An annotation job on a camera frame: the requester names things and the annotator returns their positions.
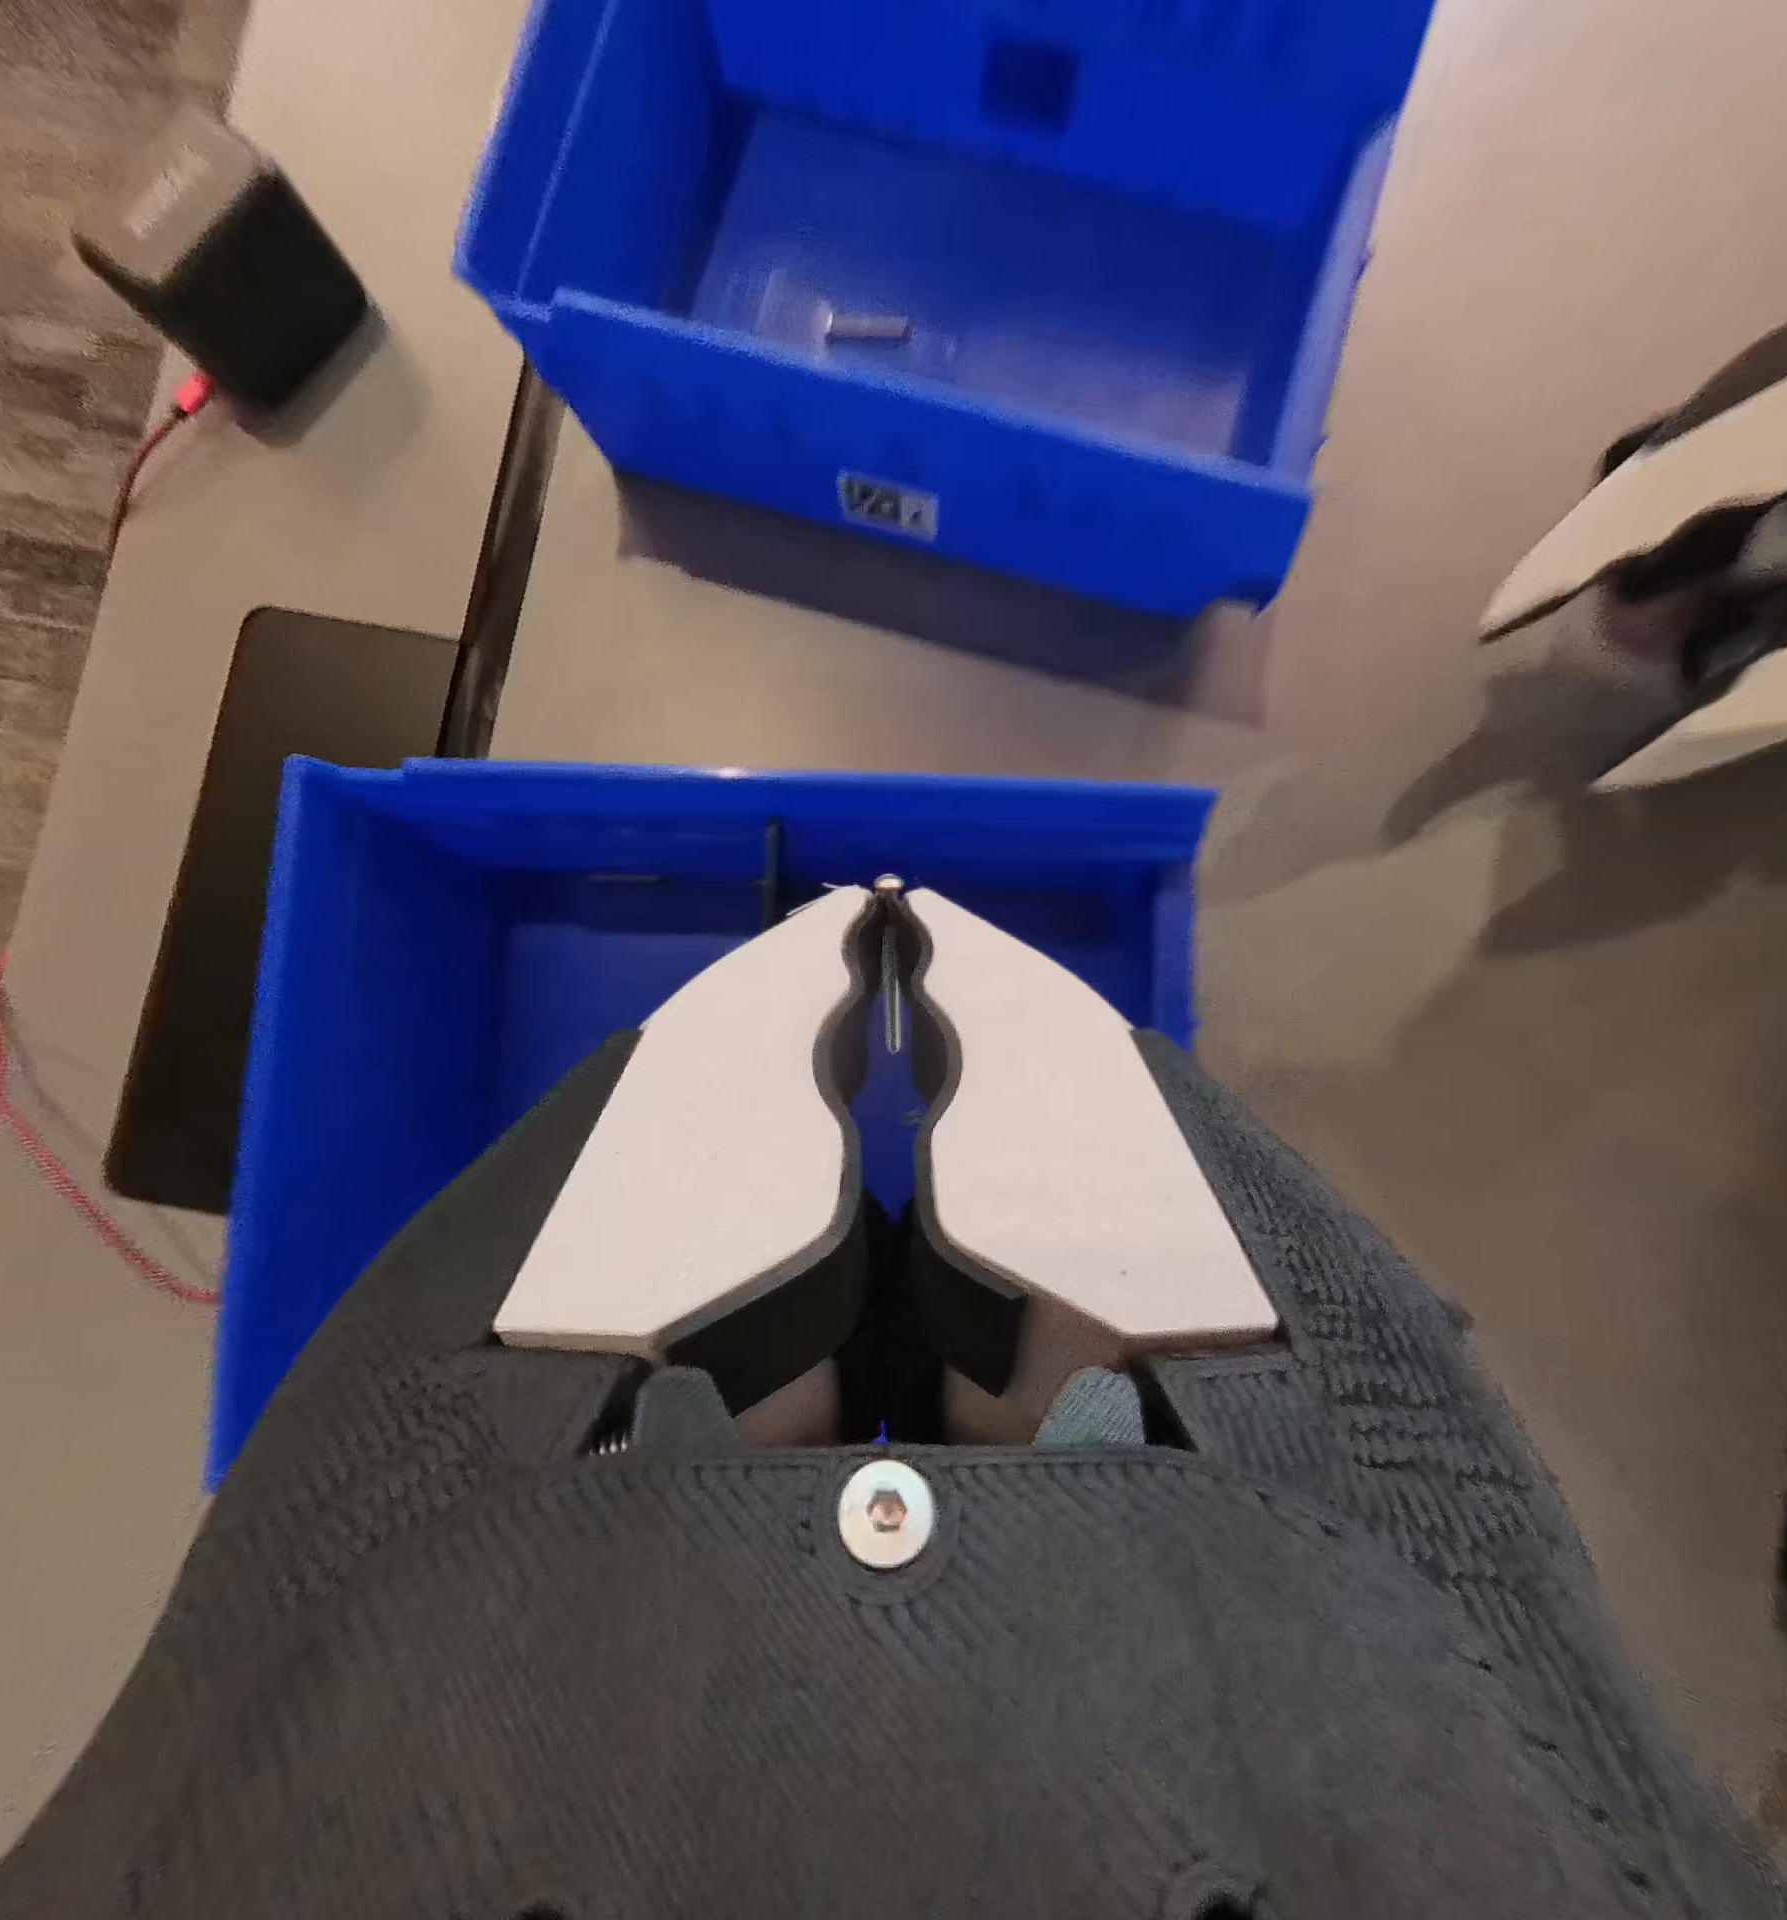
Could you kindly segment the clear plastic bag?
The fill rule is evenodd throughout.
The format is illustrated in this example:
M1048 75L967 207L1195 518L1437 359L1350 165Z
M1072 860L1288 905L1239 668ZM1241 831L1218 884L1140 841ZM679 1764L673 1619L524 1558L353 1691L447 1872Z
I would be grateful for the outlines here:
M827 309L907 314L914 325L913 340L895 349L830 347L822 341ZM916 300L867 283L814 278L811 269L786 264L740 264L702 282L696 317L834 373L954 383L961 364L960 333L925 314Z

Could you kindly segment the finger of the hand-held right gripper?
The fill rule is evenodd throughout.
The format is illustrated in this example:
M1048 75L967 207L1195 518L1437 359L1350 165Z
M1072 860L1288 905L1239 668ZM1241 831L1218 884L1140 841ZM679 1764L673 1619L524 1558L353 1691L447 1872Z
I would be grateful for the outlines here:
M1787 498L1787 322L1675 412L1631 433L1593 485L1515 561L1481 615L1503 637L1687 530Z
M1683 707L1592 789L1685 781L1787 745L1787 510L1760 517L1694 592L1677 656Z

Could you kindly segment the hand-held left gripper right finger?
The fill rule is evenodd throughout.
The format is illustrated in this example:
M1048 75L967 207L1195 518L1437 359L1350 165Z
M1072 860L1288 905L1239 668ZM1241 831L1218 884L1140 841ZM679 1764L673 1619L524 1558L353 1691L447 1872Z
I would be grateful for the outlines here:
M977 1394L1266 1347L1281 1314L1139 1032L1023 937L907 895L914 1299Z

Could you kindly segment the blue plastic bin with label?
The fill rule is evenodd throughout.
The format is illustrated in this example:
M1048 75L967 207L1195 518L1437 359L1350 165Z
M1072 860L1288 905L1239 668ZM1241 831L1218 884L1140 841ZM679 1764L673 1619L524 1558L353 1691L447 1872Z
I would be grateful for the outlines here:
M533 3L456 271L621 473L1153 615L1292 570L1428 2ZM696 317L904 294L954 383Z

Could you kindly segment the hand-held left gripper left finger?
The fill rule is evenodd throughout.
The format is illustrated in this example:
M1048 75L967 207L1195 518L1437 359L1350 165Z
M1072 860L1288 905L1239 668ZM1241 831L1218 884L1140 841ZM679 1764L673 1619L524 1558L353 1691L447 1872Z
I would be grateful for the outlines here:
M834 887L641 1022L497 1308L503 1346L695 1369L763 1447L839 1437L874 1288L851 1103L882 907Z

